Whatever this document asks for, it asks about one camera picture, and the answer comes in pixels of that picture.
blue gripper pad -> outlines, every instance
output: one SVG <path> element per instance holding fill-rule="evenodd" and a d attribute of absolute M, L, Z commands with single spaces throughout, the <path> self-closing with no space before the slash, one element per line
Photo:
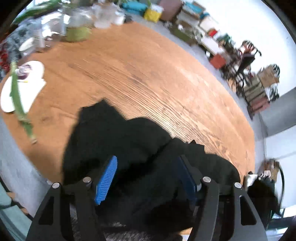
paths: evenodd
<path fill-rule="evenodd" d="M 178 178 L 182 182 L 188 200 L 196 203 L 197 193 L 201 189 L 201 173 L 190 165 L 184 155 L 178 157 L 175 167 Z"/>
<path fill-rule="evenodd" d="M 106 166 L 106 169 L 104 170 L 103 175 L 101 176 L 100 181 L 98 182 L 98 185 L 96 187 L 96 196 L 94 198 L 94 201 L 97 205 L 100 205 L 101 201 L 105 200 L 111 182 L 114 178 L 116 169 L 117 158 L 116 156 L 113 156 L 110 159 L 109 164 Z"/>

wooden table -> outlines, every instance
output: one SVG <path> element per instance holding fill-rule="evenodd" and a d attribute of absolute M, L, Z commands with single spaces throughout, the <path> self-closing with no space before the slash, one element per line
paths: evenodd
<path fill-rule="evenodd" d="M 51 181 L 62 180 L 63 151 L 79 109 L 102 98 L 126 118 L 148 117 L 173 137 L 204 144 L 241 177 L 254 170 L 254 133 L 233 98 L 194 57 L 149 28 L 93 29 L 87 41 L 60 42 L 29 60 L 44 64 L 47 82 L 28 113 L 37 144 L 15 115 L 2 115 L 19 148 Z"/>

concrete floor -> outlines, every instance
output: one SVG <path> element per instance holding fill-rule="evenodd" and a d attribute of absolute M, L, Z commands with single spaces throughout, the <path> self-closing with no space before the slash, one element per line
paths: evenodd
<path fill-rule="evenodd" d="M 216 78 L 229 94 L 236 101 L 243 111 L 247 120 L 255 134 L 255 171 L 257 171 L 264 160 L 265 148 L 264 137 L 266 136 L 266 128 L 262 124 L 260 115 L 255 115 L 251 121 L 244 99 L 238 98 L 234 92 L 230 90 L 227 83 L 221 78 L 221 74 L 208 61 L 205 52 L 198 46 L 190 47 L 188 44 L 170 34 L 161 22 L 152 23 L 144 20 L 142 17 L 133 15 L 136 22 L 139 22 L 156 32 L 167 37 L 171 41 L 178 44 L 181 48 L 193 55 L 201 64 L 203 64 Z M 9 131 L 0 115 L 0 176 L 9 190 L 16 193 L 17 201 L 26 207 L 31 215 L 34 215 L 37 208 L 46 194 L 50 185 L 39 174 L 36 168 L 19 150 L 15 141 L 9 134 Z"/>

black cloth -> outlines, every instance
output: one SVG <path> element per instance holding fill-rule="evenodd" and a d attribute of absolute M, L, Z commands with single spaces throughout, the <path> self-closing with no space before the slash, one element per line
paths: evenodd
<path fill-rule="evenodd" d="M 252 200 L 260 219 L 266 229 L 274 213 L 280 214 L 280 205 L 275 194 L 275 182 L 265 177 L 256 179 L 248 188 L 248 195 Z"/>
<path fill-rule="evenodd" d="M 239 74 L 242 74 L 244 72 L 244 69 L 247 68 L 253 61 L 255 60 L 254 55 L 250 53 L 243 54 L 242 62 L 235 74 L 235 77 Z"/>
<path fill-rule="evenodd" d="M 146 118 L 126 120 L 102 100 L 80 112 L 64 153 L 64 184 L 81 180 L 115 155 L 116 174 L 106 200 L 97 207 L 102 225 L 180 231 L 192 226 L 192 211 L 173 169 L 181 154 L 217 183 L 240 182 L 237 169 L 222 157 L 206 154 L 203 145 L 172 139 Z"/>

round wooden table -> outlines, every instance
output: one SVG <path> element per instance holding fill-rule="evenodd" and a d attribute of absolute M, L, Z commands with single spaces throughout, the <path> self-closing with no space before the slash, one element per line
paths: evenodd
<path fill-rule="evenodd" d="M 181 47 L 138 23 L 92 30 L 89 40 L 58 43 L 41 61 L 47 82 L 28 117 L 32 145 L 14 114 L 2 113 L 19 148 L 51 181 L 81 107 L 106 98 L 126 118 L 148 117 L 173 137 L 196 140 L 238 169 L 254 170 L 254 133 L 224 87 Z"/>

